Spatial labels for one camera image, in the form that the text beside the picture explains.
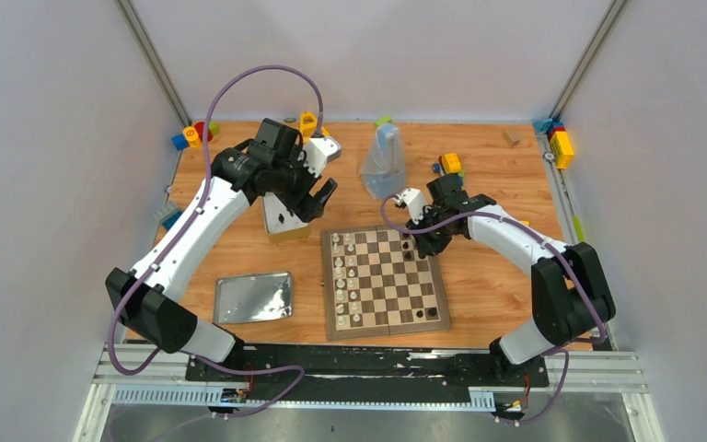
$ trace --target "white wall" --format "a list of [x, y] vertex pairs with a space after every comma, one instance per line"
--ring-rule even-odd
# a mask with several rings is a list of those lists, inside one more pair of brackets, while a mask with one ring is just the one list
[[[259, 64], [308, 74], [333, 120], [528, 120], [549, 114], [609, 0], [134, 0], [192, 118]], [[218, 119], [315, 110], [310, 89], [261, 73]]]
[[632, 0], [564, 121], [585, 233], [669, 442], [707, 440], [707, 3]]
[[113, 2], [0, 1], [0, 441], [71, 438], [179, 129]]

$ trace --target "gray floor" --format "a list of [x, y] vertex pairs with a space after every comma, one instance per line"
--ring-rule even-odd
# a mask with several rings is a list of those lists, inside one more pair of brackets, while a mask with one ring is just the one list
[[[533, 413], [548, 396], [530, 396]], [[110, 434], [102, 441], [148, 441], [202, 415], [203, 407], [120, 405], [110, 412]], [[544, 419], [511, 428], [496, 424], [488, 413], [331, 411], [272, 409], [229, 422], [203, 419], [172, 432], [161, 441], [248, 442], [424, 442], [424, 441], [633, 441], [620, 395], [566, 393]]]

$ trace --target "blue lego brick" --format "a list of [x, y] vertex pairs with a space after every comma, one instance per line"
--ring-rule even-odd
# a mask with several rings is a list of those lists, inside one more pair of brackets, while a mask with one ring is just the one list
[[536, 134], [545, 134], [546, 131], [551, 128], [552, 123], [554, 123], [554, 120], [551, 118], [537, 120], [536, 122], [532, 122], [532, 130], [535, 131]]
[[172, 226], [175, 225], [175, 223], [178, 222], [180, 219], [180, 216], [182, 215], [182, 212], [176, 212], [174, 215], [170, 216], [167, 218], [164, 222], [161, 223], [161, 226], [164, 226], [164, 228], [169, 231]]
[[188, 140], [185, 139], [185, 135], [179, 134], [172, 137], [172, 144], [176, 149], [182, 150], [188, 147]]

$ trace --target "wooden block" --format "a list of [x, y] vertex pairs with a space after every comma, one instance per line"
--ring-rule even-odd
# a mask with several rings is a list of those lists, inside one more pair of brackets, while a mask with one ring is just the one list
[[519, 144], [520, 141], [522, 141], [519, 138], [519, 134], [517, 134], [514, 131], [503, 131], [503, 138], [505, 138], [505, 141], [508, 143], [509, 146], [514, 147]]

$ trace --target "black metal plate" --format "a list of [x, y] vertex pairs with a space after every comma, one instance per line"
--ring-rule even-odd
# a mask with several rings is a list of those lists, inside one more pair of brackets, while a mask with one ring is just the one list
[[[433, 358], [410, 357], [410, 354]], [[433, 355], [432, 348], [260, 343], [246, 345], [243, 359], [255, 369], [264, 369], [268, 364], [270, 367], [304, 367], [305, 378], [284, 397], [291, 401], [467, 402], [468, 387], [525, 387], [521, 375], [505, 382], [495, 380], [488, 369], [491, 366], [489, 354]], [[187, 366], [189, 381], [243, 379], [221, 373], [199, 361], [195, 365]], [[549, 385], [542, 360], [531, 364], [527, 373], [532, 387]], [[346, 378], [313, 378], [314, 375]], [[258, 376], [249, 398], [271, 399], [294, 378], [296, 372]]]

